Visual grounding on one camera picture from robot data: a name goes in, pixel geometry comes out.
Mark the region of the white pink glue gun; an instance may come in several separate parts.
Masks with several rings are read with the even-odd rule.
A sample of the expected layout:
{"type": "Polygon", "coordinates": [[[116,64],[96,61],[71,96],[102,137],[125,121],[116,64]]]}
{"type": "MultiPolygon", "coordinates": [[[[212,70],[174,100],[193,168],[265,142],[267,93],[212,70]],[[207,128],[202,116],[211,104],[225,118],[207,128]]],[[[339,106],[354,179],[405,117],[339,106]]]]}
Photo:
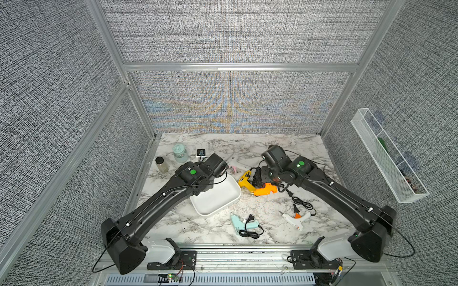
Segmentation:
{"type": "Polygon", "coordinates": [[[239,163],[239,162],[231,162],[229,163],[229,166],[232,168],[235,168],[238,172],[245,172],[247,170],[251,170],[251,166],[247,166],[245,164],[239,163]]]}

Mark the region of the white storage box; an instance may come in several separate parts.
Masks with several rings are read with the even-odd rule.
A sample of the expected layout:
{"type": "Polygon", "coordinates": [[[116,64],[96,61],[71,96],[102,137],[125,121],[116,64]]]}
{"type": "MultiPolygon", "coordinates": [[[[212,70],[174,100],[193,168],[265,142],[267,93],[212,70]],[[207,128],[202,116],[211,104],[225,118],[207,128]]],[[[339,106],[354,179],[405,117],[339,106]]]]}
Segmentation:
{"type": "Polygon", "coordinates": [[[224,175],[214,180],[213,188],[191,196],[191,203],[202,217],[212,216],[219,211],[236,203],[242,194],[237,181],[230,175],[224,175]]]}

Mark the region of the yellow black glue gun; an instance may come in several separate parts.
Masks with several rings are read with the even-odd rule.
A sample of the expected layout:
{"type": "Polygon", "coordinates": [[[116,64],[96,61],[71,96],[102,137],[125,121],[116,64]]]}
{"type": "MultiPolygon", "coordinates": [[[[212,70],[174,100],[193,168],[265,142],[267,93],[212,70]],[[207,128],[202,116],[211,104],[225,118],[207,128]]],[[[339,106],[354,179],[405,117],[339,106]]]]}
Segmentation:
{"type": "Polygon", "coordinates": [[[238,185],[241,188],[246,188],[250,193],[254,193],[257,189],[265,187],[262,182],[261,174],[258,172],[260,168],[251,168],[247,170],[238,180],[238,185]]]}

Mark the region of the white orange glue gun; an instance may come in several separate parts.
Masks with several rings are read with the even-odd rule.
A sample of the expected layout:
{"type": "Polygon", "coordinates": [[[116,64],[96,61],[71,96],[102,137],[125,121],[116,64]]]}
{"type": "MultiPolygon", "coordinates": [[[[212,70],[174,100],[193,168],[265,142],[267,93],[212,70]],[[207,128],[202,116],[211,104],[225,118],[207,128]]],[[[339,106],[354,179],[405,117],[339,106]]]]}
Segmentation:
{"type": "Polygon", "coordinates": [[[310,212],[305,212],[303,216],[289,216],[286,213],[279,212],[281,217],[290,225],[292,225],[297,231],[302,231],[304,229],[303,222],[311,218],[310,212]]]}

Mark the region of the mint green glue gun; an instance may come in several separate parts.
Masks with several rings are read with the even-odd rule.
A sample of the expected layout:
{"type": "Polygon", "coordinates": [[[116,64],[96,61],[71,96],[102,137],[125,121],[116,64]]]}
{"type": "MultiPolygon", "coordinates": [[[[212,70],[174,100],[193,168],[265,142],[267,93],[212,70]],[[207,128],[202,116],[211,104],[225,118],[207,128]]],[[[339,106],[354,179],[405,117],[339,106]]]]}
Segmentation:
{"type": "Polygon", "coordinates": [[[237,215],[231,214],[231,222],[234,226],[236,234],[240,237],[253,238],[257,240],[264,233],[264,229],[255,219],[254,215],[250,214],[248,219],[241,220],[237,215]]]}

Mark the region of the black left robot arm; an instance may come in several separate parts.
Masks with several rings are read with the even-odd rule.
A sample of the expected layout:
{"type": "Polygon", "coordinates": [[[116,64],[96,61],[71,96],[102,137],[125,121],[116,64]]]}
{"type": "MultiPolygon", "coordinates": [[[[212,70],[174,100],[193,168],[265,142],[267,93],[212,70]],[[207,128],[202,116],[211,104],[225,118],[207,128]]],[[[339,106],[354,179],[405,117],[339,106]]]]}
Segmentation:
{"type": "Polygon", "coordinates": [[[204,162],[182,164],[141,206],[117,220],[106,219],[101,224],[104,250],[118,272],[125,275],[138,267],[148,251],[142,240],[152,227],[184,200],[213,188],[214,179],[226,175],[227,169],[226,161],[215,153],[204,162]]]}

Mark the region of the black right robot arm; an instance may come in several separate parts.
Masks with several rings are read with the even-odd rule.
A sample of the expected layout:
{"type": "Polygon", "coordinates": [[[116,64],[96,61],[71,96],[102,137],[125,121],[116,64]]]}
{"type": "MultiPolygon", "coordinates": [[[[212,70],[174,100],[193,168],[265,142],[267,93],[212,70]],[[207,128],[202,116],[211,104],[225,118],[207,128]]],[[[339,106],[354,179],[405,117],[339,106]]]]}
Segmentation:
{"type": "Polygon", "coordinates": [[[379,207],[361,199],[332,180],[311,160],[303,156],[291,160],[278,145],[270,146],[262,158],[272,181],[309,191],[352,223],[349,232],[316,241],[314,246],[323,258],[357,256],[373,263],[381,260],[394,234],[397,212],[392,207],[379,207]]]}

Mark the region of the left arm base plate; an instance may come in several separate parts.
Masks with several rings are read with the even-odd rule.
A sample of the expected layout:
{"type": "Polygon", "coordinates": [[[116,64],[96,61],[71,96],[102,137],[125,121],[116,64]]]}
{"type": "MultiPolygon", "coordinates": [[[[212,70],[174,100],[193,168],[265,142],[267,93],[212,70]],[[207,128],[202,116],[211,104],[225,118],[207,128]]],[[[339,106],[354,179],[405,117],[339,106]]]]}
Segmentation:
{"type": "Polygon", "coordinates": [[[181,251],[179,254],[173,255],[167,263],[149,262],[147,264],[147,270],[159,271],[159,270],[193,270],[196,268],[197,262],[197,251],[181,251]]]}

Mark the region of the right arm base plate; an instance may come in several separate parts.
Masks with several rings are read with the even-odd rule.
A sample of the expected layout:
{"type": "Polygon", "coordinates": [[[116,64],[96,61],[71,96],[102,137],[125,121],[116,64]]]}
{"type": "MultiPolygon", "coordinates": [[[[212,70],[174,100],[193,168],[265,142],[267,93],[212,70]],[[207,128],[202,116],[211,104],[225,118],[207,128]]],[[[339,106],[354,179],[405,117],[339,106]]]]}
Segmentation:
{"type": "Polygon", "coordinates": [[[336,270],[342,266],[340,259],[326,260],[318,251],[292,250],[287,261],[295,270],[336,270]]]}

